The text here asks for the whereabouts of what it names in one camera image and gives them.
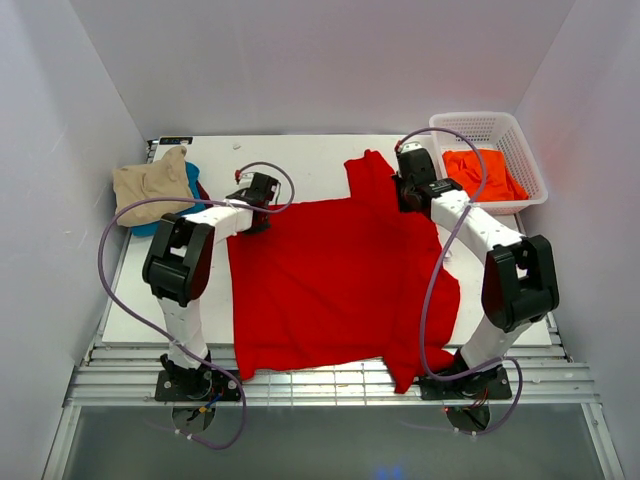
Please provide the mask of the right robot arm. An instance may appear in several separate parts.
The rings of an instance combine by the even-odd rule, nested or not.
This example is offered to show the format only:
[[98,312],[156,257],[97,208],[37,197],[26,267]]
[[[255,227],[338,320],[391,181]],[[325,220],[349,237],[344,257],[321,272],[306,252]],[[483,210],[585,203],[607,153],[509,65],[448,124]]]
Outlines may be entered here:
[[418,142],[395,148],[393,180],[398,207],[420,213],[460,240],[484,267],[483,317],[454,356],[452,366],[425,371],[437,386],[458,391],[496,374],[506,353],[533,324],[559,305],[552,246],[542,235],[526,237],[476,206],[463,187],[439,179],[429,152]]

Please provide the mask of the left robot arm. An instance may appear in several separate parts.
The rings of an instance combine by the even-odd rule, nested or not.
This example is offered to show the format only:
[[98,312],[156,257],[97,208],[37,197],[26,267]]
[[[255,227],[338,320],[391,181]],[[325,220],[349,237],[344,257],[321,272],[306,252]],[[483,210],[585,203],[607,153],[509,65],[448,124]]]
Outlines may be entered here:
[[211,356],[202,331],[200,297],[209,282],[214,247],[238,233],[266,229],[264,211],[278,186],[275,178],[255,173],[247,186],[228,195],[220,206],[164,215],[152,238],[142,277],[171,336],[161,363],[171,383],[188,396],[202,395],[209,388],[202,362]]

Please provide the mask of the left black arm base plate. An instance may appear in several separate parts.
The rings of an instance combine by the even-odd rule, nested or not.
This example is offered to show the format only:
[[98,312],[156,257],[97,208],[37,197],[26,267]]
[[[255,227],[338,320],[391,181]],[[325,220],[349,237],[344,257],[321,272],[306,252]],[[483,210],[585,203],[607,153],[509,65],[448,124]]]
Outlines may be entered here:
[[237,402],[241,399],[238,385],[219,371],[199,372],[194,379],[171,375],[163,370],[159,373],[154,393],[158,402],[203,402],[214,398],[220,401]]

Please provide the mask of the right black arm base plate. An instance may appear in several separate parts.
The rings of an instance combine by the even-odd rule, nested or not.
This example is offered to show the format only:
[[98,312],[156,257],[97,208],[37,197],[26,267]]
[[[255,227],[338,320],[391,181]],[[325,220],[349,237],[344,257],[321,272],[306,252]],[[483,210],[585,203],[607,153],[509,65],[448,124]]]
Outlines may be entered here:
[[508,400],[512,397],[502,366],[454,381],[436,381],[423,376],[415,384],[420,388],[422,400]]

